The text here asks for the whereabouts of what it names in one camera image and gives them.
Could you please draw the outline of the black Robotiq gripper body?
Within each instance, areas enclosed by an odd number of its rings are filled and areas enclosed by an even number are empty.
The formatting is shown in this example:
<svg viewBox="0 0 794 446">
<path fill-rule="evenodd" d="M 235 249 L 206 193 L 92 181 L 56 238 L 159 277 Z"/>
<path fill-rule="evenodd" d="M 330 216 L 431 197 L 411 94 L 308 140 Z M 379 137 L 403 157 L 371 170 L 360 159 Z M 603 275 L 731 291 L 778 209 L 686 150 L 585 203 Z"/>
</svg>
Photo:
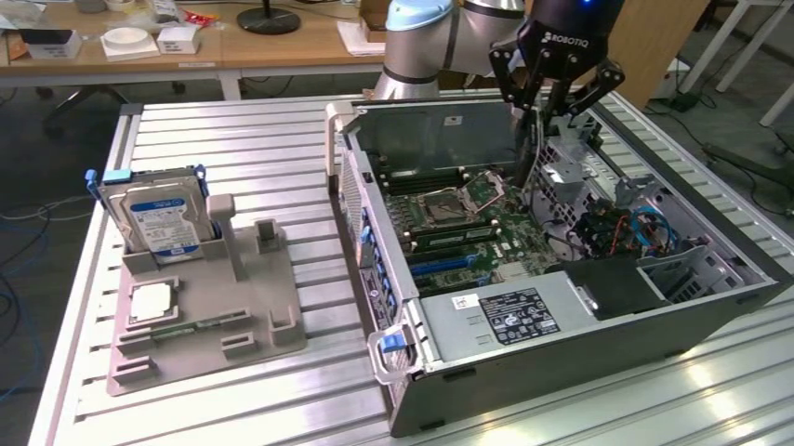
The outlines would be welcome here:
<svg viewBox="0 0 794 446">
<path fill-rule="evenodd" d="M 609 54 L 609 36 L 622 0 L 536 0 L 518 32 L 518 47 L 531 74 L 571 82 Z"/>
</svg>

